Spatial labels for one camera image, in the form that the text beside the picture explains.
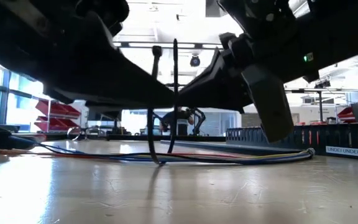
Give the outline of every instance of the under desk sign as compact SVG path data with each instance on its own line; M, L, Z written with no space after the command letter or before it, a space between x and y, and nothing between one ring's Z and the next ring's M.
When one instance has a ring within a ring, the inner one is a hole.
M346 147L326 146L326 152L332 153L332 154L358 156L358 149L352 149L352 148L346 148Z

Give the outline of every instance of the security camera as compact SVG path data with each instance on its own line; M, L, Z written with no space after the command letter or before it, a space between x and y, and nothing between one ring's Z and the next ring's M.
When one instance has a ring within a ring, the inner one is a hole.
M315 83L314 88L327 88L331 86L331 82L327 80L321 80Z
M190 60L190 66L192 67L198 67L200 65L200 59L198 58L198 55L193 55Z

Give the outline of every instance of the shelving unit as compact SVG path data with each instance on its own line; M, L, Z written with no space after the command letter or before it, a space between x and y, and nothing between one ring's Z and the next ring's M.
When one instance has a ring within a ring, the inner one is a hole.
M79 119L81 112L70 105L63 105L52 100L39 100L35 106L44 116L39 116L34 123L43 133L66 133L70 128L78 127L73 119Z
M348 106L339 112L337 114L337 118L343 123L356 123L356 118L354 117L353 109L351 106Z

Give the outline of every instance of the ceiling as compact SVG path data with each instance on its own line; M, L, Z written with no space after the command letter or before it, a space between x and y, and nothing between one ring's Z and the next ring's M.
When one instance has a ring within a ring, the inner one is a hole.
M129 42L178 42L220 44L219 34L232 32L242 33L241 28L229 16L218 8L215 0L127 0L129 17L123 23L123 30L114 41ZM309 12L305 0L290 0L296 17ZM132 62L151 73L153 55L151 49L122 48L123 54ZM213 56L211 50L179 50L178 68L179 83L187 84L200 74L210 63ZM190 59L198 55L199 67L191 67ZM173 82L173 51L164 49L159 63L158 80L162 83ZM358 75L358 56L337 65L320 70L321 79L328 78L332 85L350 88L344 82L345 75ZM303 79L286 84L290 88L314 86Z

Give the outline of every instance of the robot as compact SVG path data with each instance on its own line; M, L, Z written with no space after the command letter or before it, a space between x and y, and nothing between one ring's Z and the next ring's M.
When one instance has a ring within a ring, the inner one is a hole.
M206 120L206 116L205 114L198 108L187 108L185 110L185 113L188 115L188 116L194 116L195 118L197 118L197 123L194 125L194 128L193 128L193 131L191 134L189 134L190 136L199 136L200 135L200 127L201 125L203 124L203 122ZM153 124L154 124L154 120L155 119L158 119L160 120L161 124L162 124L162 127L163 127L163 132L168 132L170 131L169 130L169 124L166 123L166 121L164 121L164 119L162 117L160 117L159 115L157 114L153 114Z
M219 36L224 50L175 103L239 112L253 103L267 140L278 141L293 129L283 84L311 82L319 69L358 55L358 0L308 0L310 13L299 18L288 0L218 4L244 33ZM125 0L0 0L0 64L41 81L64 103L170 108L174 93L112 43L128 13Z

